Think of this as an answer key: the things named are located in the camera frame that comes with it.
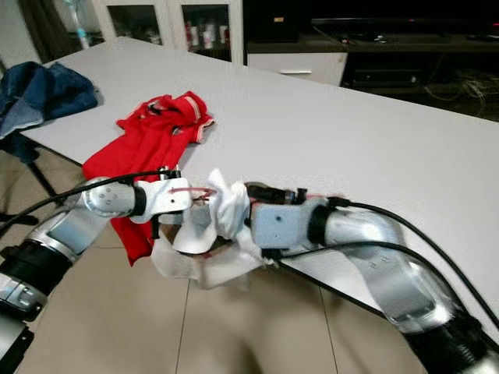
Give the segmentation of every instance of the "tiled floor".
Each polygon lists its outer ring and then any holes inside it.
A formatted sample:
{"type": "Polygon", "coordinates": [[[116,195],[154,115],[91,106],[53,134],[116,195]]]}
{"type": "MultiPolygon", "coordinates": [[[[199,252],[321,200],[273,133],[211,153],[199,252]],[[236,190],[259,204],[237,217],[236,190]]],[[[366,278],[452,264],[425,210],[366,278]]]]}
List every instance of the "tiled floor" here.
{"type": "MultiPolygon", "coordinates": [[[[48,152],[38,164],[59,192],[82,179],[48,152]]],[[[19,212],[45,197],[0,151],[0,209],[19,212]]],[[[15,226],[0,246],[29,230],[15,226]]],[[[30,326],[35,340],[19,374],[424,372],[385,320],[296,275],[262,269],[248,292],[201,291],[161,277],[149,259],[130,268],[121,247],[108,228],[69,271],[30,326]]]]}

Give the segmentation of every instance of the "wall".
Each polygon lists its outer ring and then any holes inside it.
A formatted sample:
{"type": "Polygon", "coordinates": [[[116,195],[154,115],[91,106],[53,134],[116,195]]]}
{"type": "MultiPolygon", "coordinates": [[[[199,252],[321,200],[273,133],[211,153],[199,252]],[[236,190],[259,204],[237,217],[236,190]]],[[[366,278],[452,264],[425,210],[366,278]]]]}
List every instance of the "wall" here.
{"type": "Polygon", "coordinates": [[[25,61],[40,62],[17,0],[0,0],[0,56],[7,68],[25,61]]]}

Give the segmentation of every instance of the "table top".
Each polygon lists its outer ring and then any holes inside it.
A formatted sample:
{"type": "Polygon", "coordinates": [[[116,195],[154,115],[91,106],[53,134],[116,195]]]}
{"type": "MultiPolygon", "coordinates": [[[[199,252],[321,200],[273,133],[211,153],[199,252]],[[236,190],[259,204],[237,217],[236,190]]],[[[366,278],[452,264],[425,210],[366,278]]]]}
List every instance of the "table top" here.
{"type": "MultiPolygon", "coordinates": [[[[184,51],[118,38],[60,60],[90,78],[104,103],[25,131],[82,164],[122,130],[115,124],[138,103],[187,90],[200,95],[217,124],[190,146],[180,167],[193,185],[213,168],[229,182],[341,192],[401,214],[439,243],[499,312],[499,124],[340,87],[249,69],[184,51]]],[[[407,244],[439,268],[499,341],[450,268],[420,240],[407,244]]],[[[340,253],[291,266],[379,309],[340,253]]]]}

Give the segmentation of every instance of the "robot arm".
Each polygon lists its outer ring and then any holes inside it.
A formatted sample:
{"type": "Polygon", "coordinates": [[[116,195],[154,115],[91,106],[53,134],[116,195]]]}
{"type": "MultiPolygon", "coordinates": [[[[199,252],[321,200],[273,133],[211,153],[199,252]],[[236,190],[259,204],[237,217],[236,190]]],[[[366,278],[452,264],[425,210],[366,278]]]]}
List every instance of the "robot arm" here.
{"type": "MultiPolygon", "coordinates": [[[[262,249],[367,241],[404,245],[400,226],[390,218],[337,210],[324,199],[300,205],[261,204],[254,211],[252,231],[262,249]]],[[[423,264],[375,245],[346,247],[342,252],[428,372],[499,372],[499,361],[489,351],[480,323],[423,264]]]]}
{"type": "MultiPolygon", "coordinates": [[[[4,249],[0,374],[15,371],[33,340],[23,321],[37,317],[48,295],[111,218],[151,220],[157,228],[160,214],[191,207],[187,180],[177,171],[168,178],[134,186],[113,183],[84,192],[66,202],[21,246],[4,249]]],[[[265,251],[367,240],[403,244],[398,224],[376,213],[336,210],[325,199],[306,199],[304,190],[295,194],[248,186],[248,193],[264,202],[253,210],[251,231],[265,251]]],[[[450,290],[422,264],[380,246],[342,251],[429,372],[499,373],[480,324],[456,305],[450,290]]]]}
{"type": "MultiPolygon", "coordinates": [[[[95,178],[88,183],[106,178],[95,178]]],[[[14,373],[34,338],[34,321],[65,273],[114,217],[158,222],[162,213],[182,212],[192,200],[178,171],[157,182],[103,185],[68,199],[19,246],[2,250],[0,264],[0,374],[14,373]]]]}

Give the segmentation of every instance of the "white cloth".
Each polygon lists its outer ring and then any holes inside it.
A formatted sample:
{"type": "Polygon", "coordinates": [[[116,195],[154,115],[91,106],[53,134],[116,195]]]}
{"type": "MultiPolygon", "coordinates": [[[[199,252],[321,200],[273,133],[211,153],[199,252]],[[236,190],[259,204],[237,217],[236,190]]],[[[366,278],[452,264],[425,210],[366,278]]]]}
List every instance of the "white cloth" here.
{"type": "Polygon", "coordinates": [[[194,279],[203,289],[229,281],[247,287],[245,274],[264,261],[244,224],[250,213],[246,187],[236,182],[229,188],[218,169],[211,172],[208,185],[217,191],[208,205],[186,212],[173,244],[160,232],[151,260],[162,275],[194,279]],[[218,235],[233,243],[209,251],[218,235]]]}

